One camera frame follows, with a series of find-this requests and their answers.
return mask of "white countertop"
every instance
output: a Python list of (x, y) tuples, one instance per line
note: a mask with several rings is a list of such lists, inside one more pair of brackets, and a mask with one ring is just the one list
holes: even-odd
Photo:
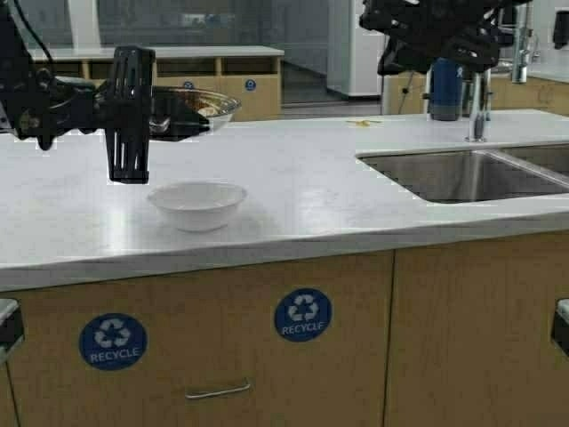
[[(243, 58), (243, 57), (279, 57), (285, 52), (267, 46), (158, 46), (150, 47), (156, 51), (156, 57), (163, 60), (183, 58)], [(115, 48), (101, 49), (50, 49), (55, 60), (111, 60)], [(31, 50), (34, 60), (46, 60), (44, 53)]]
[(527, 75), (554, 82), (569, 83), (569, 68), (563, 64), (533, 64), (529, 67)]
[[(569, 229), (569, 195), (466, 205), (423, 201), (356, 160), (466, 148), (466, 122), (382, 117), (237, 123), (150, 147), (150, 184), (107, 180), (104, 139), (66, 135), (43, 153), (0, 135), (0, 291)], [(492, 143), (568, 141), (569, 118), (496, 112)], [(225, 229), (169, 228), (146, 201), (175, 181), (222, 180), (249, 197)]]

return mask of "white bowl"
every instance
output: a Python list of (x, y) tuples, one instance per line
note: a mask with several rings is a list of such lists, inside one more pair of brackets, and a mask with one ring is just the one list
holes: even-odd
[(155, 189), (148, 201), (166, 222), (185, 231), (224, 227), (247, 197), (237, 185), (222, 182), (180, 182)]

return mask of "blue water bottle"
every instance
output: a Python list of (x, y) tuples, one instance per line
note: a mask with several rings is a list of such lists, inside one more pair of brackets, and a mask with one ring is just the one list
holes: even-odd
[(462, 66), (439, 59), (433, 65), (430, 115), (433, 120), (456, 121), (462, 112)]

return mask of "stainless steel sink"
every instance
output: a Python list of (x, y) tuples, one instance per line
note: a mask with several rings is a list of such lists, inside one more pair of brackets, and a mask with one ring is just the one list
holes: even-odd
[(550, 171), (569, 176), (569, 145), (502, 149), (502, 153), (520, 158)]
[(360, 158), (430, 202), (459, 204), (569, 193), (569, 184), (495, 151)]

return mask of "blue recycle sticker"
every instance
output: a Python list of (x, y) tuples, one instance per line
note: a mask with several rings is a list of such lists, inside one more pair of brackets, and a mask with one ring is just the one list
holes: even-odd
[(249, 92), (253, 92), (255, 89), (257, 89), (257, 82), (252, 79), (247, 80), (245, 82), (245, 89)]
[(93, 319), (79, 338), (84, 361), (101, 371), (118, 371), (137, 363), (148, 346), (146, 330), (135, 318), (109, 313)]
[(275, 329), (290, 342), (308, 342), (324, 333), (332, 321), (332, 304), (316, 289), (299, 289), (276, 307)]

